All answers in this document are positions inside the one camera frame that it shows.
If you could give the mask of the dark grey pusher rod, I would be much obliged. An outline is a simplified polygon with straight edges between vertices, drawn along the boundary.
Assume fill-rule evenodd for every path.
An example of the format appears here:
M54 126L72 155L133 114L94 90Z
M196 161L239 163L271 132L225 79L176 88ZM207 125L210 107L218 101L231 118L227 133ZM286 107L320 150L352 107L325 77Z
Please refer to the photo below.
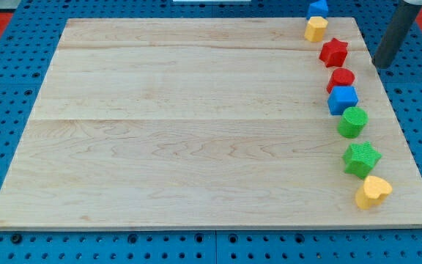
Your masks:
M400 0L378 45L372 63L376 68L391 66L408 31L422 9L422 0Z

